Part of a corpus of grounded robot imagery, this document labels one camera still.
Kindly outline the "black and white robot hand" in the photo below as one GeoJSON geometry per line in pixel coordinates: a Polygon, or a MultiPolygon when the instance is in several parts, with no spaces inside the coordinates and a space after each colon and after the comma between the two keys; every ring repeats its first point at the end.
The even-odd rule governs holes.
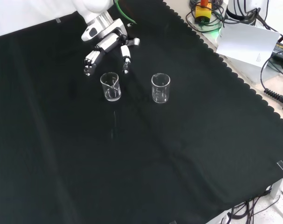
{"type": "Polygon", "coordinates": [[[92,75],[102,58],[116,47],[120,47],[123,58],[122,72],[128,74],[131,66],[130,46],[139,46],[140,39],[135,37],[129,39],[121,19],[116,19],[105,26],[97,21],[89,25],[82,35],[84,42],[98,40],[94,49],[84,59],[84,73],[92,75]]]}

